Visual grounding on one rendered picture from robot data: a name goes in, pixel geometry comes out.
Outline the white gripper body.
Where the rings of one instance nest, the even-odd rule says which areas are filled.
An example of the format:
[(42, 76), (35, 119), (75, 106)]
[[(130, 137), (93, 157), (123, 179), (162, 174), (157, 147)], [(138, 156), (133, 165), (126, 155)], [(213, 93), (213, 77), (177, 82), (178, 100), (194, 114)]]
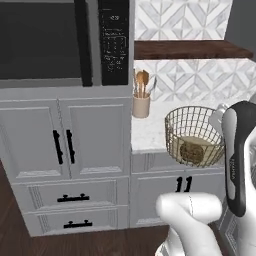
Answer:
[(217, 109), (213, 111), (211, 116), (209, 117), (209, 124), (220, 134), (223, 135), (222, 132), (222, 117), (225, 111), (229, 108), (229, 106), (225, 103), (221, 103), (217, 106)]

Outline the grey counter cabinet door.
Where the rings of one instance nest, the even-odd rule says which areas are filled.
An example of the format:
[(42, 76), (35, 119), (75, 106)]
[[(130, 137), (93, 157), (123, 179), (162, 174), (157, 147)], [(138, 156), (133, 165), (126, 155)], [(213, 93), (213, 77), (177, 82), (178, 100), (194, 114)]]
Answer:
[(224, 199), (224, 169), (194, 169), (133, 174), (130, 189), (130, 227), (163, 225), (155, 210), (160, 194), (176, 191), (177, 178), (183, 177), (181, 192), (186, 188), (186, 178), (192, 176), (190, 192), (215, 194)]

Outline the grey side cabinet panel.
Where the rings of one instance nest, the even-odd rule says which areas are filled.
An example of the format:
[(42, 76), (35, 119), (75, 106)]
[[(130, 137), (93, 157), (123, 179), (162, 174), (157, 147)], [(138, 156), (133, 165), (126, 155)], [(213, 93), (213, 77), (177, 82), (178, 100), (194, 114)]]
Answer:
[(237, 238), (238, 229), (235, 215), (229, 210), (227, 201), (223, 200), (222, 215), (216, 222), (220, 237), (227, 249), (229, 256), (238, 256)]

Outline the brown round item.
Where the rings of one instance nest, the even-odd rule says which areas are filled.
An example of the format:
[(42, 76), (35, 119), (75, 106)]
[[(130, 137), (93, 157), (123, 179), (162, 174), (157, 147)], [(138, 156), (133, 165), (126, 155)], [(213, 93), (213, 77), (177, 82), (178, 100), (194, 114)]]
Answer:
[(180, 155), (186, 162), (199, 164), (203, 160), (204, 151), (203, 148), (198, 144), (184, 142), (180, 147)]

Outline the grey metal utensil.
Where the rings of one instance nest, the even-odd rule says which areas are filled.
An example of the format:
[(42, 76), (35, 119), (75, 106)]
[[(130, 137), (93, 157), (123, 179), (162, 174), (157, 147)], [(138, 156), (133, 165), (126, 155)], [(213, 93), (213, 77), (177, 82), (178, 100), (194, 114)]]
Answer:
[(157, 84), (157, 77), (154, 78), (153, 85), (152, 85), (151, 89), (148, 91), (149, 96), (150, 96), (151, 93), (155, 90), (156, 84)]

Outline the dark wooden shelf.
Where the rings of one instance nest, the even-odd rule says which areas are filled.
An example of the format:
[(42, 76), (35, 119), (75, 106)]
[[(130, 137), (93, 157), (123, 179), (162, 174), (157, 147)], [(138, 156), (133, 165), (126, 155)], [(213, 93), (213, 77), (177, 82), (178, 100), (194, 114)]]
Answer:
[(253, 58), (225, 40), (149, 40), (134, 42), (135, 60)]

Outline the beige utensil pot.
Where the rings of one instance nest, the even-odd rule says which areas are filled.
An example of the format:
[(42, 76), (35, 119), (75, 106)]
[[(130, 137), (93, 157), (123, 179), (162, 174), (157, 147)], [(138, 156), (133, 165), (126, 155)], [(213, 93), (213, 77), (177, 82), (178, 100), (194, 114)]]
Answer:
[(144, 98), (140, 98), (137, 94), (134, 94), (132, 115), (135, 118), (147, 118), (149, 116), (150, 100), (149, 93)]

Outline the wooden spoon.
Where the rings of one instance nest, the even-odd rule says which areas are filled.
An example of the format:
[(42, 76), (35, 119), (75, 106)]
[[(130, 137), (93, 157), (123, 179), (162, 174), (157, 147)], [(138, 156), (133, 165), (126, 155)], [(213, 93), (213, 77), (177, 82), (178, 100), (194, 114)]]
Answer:
[(145, 96), (146, 86), (149, 82), (149, 73), (146, 70), (139, 71), (137, 73), (137, 83), (138, 83), (138, 96), (143, 98)]

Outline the wooden spatula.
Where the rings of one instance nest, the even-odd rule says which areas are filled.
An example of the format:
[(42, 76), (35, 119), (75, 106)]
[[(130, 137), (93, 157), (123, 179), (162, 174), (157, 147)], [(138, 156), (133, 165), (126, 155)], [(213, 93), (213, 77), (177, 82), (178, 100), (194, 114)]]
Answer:
[(137, 84), (137, 76), (136, 76), (136, 71), (134, 68), (134, 95), (138, 96), (138, 84)]

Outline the grey drawer front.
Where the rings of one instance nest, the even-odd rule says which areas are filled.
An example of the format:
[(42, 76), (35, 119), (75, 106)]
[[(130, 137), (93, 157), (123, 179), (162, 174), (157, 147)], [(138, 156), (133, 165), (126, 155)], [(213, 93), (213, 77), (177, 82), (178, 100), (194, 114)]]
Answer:
[[(31, 237), (125, 229), (129, 226), (128, 207), (93, 207), (23, 213)], [(69, 221), (93, 222), (92, 227), (64, 229)]]
[[(128, 204), (129, 178), (110, 178), (73, 182), (15, 184), (12, 189), (24, 212), (74, 207), (104, 207)], [(90, 196), (88, 201), (57, 202), (67, 194)]]

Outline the black and grey microwave oven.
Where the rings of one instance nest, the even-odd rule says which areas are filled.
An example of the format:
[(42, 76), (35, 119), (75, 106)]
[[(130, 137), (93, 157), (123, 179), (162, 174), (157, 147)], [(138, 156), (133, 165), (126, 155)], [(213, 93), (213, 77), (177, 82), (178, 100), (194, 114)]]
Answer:
[[(87, 3), (92, 86), (128, 83), (131, 0)], [(0, 80), (77, 79), (74, 0), (0, 0)]]

